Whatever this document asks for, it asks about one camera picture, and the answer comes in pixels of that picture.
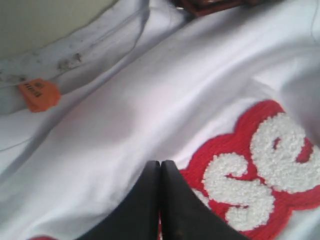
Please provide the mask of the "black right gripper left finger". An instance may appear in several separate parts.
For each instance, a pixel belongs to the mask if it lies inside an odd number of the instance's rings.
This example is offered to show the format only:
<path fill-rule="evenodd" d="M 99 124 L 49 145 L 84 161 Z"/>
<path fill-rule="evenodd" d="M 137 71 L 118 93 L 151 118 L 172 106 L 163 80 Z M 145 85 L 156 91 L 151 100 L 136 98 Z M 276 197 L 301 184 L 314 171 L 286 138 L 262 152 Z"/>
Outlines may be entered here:
<path fill-rule="evenodd" d="M 123 201 L 80 240 L 156 240 L 159 227 L 160 163 L 148 161 Z"/>

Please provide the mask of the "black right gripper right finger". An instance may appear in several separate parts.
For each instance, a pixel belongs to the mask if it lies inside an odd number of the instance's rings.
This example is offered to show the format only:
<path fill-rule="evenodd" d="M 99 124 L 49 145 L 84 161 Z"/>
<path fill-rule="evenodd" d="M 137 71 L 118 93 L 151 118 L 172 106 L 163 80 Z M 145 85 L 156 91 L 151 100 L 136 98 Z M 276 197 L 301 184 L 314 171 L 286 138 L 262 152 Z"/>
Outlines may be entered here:
<path fill-rule="evenodd" d="M 196 196 L 172 160 L 160 167 L 160 221 L 164 240 L 246 240 Z"/>

